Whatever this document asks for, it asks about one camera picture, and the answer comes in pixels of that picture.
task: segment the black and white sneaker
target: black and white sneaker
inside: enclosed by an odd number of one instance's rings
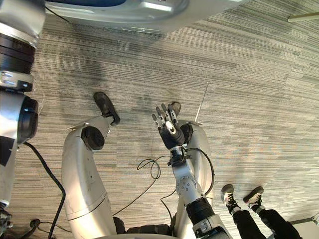
[[[261,205],[261,195],[263,192],[264,188],[259,186],[253,189],[246,197],[243,198],[244,203],[246,203],[246,205],[255,213],[259,213],[261,210],[265,209],[265,207]]]
[[[221,200],[226,205],[229,213],[232,216],[235,212],[241,210],[236,200],[234,199],[234,187],[232,184],[227,184],[221,189]]]

